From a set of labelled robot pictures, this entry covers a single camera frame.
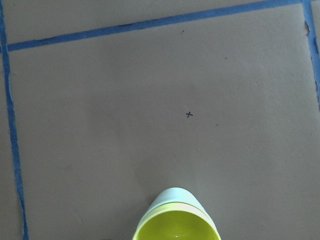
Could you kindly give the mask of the yellow plastic cup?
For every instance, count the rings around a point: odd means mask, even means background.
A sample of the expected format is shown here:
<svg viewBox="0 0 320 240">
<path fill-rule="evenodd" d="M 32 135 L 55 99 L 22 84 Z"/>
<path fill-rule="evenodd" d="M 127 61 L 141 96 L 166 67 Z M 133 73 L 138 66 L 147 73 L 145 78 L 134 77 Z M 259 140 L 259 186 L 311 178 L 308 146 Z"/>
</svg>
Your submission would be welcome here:
<svg viewBox="0 0 320 240">
<path fill-rule="evenodd" d="M 138 224 L 134 240 L 220 240 L 213 222 L 197 207 L 172 202 L 151 210 Z"/>
</svg>

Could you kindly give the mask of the green plastic cup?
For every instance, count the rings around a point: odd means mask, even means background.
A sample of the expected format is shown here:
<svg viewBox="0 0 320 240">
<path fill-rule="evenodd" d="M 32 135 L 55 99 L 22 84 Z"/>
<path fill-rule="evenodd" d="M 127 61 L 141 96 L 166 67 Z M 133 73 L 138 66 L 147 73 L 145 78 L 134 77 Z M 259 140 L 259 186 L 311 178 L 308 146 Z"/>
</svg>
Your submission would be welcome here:
<svg viewBox="0 0 320 240">
<path fill-rule="evenodd" d="M 216 230 L 216 226 L 205 208 L 201 205 L 198 199 L 188 190 L 180 187 L 171 187 L 162 191 L 149 206 L 143 217 L 138 223 L 137 228 L 143 225 L 143 222 L 149 217 L 156 208 L 170 203 L 183 203 L 194 206 L 205 215 L 205 220 Z"/>
</svg>

